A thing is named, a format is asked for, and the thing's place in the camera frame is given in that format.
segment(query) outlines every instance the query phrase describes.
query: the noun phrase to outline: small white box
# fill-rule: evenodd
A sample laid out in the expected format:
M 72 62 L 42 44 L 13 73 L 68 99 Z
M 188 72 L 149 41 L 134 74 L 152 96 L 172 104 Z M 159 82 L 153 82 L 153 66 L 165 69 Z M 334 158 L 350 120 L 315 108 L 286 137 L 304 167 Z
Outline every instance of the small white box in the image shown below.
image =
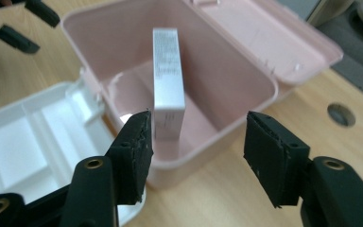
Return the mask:
M 153 29 L 155 139 L 179 139 L 185 111 L 176 28 Z

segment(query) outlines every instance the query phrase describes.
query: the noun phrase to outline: white compartment tray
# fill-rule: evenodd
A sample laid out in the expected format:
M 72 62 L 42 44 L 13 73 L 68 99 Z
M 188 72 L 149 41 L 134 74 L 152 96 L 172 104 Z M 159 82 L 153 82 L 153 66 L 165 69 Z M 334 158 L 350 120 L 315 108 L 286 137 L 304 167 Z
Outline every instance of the white compartment tray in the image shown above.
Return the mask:
M 104 155 L 113 136 L 103 106 L 78 81 L 64 82 L 0 109 L 0 194 L 26 203 L 68 185 L 76 164 Z M 144 205 L 118 206 L 121 225 Z

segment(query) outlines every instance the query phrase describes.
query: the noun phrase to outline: pink plastic container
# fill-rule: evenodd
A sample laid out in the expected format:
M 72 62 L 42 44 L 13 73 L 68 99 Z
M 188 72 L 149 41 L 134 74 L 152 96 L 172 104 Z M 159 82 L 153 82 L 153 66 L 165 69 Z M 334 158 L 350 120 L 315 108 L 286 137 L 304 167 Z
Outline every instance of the pink plastic container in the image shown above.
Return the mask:
M 182 181 L 230 145 L 248 111 L 342 57 L 273 1 L 118 1 L 72 12 L 62 27 L 117 130 L 153 107 L 152 29 L 178 29 L 186 111 L 179 141 L 153 141 L 148 183 L 155 188 Z

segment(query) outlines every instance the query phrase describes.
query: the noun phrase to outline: pink container lid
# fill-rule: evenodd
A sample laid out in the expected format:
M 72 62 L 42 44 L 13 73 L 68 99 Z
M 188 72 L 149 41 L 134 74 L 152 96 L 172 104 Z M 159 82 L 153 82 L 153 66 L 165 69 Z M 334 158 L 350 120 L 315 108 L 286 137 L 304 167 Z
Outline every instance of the pink container lid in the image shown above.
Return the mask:
M 302 84 L 343 57 L 338 45 L 275 1 L 191 1 L 219 34 L 281 82 Z

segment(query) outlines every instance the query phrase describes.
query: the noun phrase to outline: table surface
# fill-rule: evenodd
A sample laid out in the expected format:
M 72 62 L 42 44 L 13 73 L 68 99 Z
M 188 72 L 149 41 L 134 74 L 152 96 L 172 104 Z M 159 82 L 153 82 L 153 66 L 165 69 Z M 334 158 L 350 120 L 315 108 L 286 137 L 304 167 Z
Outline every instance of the table surface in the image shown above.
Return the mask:
M 103 0 L 46 0 L 60 16 Z M 78 79 L 81 63 L 58 26 L 51 28 L 22 5 L 0 9 L 7 24 L 42 48 L 26 55 L 0 41 L 0 107 L 64 80 Z M 355 124 L 342 127 L 327 113 L 331 103 L 348 107 Z M 311 147 L 310 157 L 331 156 L 355 168 L 363 179 L 363 94 L 332 70 L 325 70 L 263 113 Z M 302 226 L 300 207 L 274 209 L 243 159 L 245 132 L 233 144 L 178 185 L 147 188 L 142 212 L 127 226 Z

